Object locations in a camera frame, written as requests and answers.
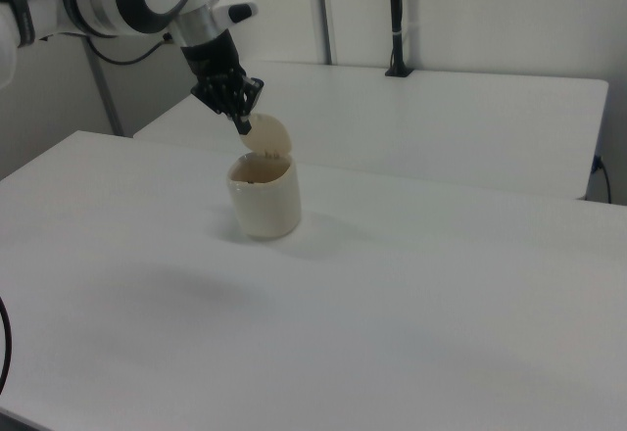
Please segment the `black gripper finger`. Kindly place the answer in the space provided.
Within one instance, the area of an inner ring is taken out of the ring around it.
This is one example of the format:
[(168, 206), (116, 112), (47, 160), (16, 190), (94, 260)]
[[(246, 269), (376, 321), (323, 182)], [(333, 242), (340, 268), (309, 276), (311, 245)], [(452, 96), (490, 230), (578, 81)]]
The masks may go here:
[(254, 110), (261, 96), (265, 83), (255, 77), (242, 76), (241, 86), (237, 92), (237, 116), (243, 120)]
[(252, 110), (252, 95), (248, 83), (241, 76), (199, 78), (191, 94), (216, 114), (227, 116), (240, 136), (251, 131), (248, 115)]

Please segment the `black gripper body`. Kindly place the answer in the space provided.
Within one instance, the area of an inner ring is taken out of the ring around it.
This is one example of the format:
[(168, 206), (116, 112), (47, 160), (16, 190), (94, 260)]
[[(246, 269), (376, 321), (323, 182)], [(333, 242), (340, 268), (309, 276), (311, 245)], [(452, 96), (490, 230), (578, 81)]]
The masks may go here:
[(182, 47), (181, 52), (190, 70), (199, 81), (230, 75), (244, 75), (239, 54), (229, 30), (209, 42)]

